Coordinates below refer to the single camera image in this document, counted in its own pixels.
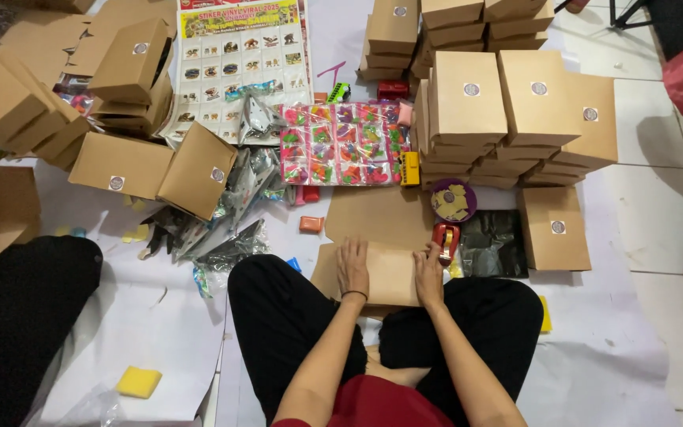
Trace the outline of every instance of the black pants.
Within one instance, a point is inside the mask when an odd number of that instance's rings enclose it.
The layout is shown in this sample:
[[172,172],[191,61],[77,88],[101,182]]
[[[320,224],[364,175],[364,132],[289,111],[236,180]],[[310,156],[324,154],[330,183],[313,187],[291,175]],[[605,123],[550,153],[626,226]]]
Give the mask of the black pants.
[[[228,278],[228,297],[243,361],[270,424],[291,378],[336,314],[336,305],[274,255],[254,255],[236,265]],[[514,280],[465,278],[445,285],[445,304],[515,401],[542,325],[539,297]],[[379,338],[382,365],[431,367],[417,390],[456,426],[468,425],[426,310],[408,308],[387,316]],[[355,327],[341,383],[365,373],[366,362],[363,337]]]
[[39,237],[0,254],[0,425],[28,414],[101,270],[102,252],[85,238]]

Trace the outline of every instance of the wrist band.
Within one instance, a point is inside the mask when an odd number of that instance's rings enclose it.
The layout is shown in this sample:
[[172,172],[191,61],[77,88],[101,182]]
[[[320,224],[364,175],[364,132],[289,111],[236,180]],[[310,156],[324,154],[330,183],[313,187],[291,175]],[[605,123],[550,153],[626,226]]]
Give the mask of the wrist band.
[[368,300],[368,296],[365,295],[364,293],[360,292],[359,290],[348,290],[347,292],[343,293],[343,294],[341,295],[341,297],[344,298],[345,295],[347,295],[348,293],[353,293],[353,292],[354,292],[354,293],[359,293],[360,295],[362,295],[362,296],[365,297],[365,300],[366,300],[366,301]]

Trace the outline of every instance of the red tape dispenser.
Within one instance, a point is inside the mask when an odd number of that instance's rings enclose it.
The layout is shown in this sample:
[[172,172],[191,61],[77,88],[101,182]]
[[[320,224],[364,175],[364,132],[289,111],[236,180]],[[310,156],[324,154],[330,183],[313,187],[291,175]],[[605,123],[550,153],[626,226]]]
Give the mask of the red tape dispenser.
[[455,251],[458,250],[460,227],[450,223],[438,223],[434,226],[431,240],[441,246],[439,263],[444,267],[449,267],[452,259],[455,258]]

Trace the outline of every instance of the orange clay block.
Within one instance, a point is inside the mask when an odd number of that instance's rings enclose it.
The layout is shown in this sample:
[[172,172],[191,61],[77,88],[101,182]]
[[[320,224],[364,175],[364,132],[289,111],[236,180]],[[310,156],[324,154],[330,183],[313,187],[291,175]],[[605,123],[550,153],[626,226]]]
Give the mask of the orange clay block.
[[323,221],[326,218],[302,217],[299,218],[299,230],[319,233],[323,229]]

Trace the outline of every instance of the red shirt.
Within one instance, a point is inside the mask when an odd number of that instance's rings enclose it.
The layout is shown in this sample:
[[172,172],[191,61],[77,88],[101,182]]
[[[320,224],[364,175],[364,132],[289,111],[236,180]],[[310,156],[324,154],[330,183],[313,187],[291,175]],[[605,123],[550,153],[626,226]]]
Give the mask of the red shirt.
[[[357,375],[336,392],[328,427],[454,427],[415,389],[371,375]],[[309,427],[301,419],[282,419],[271,427]]]

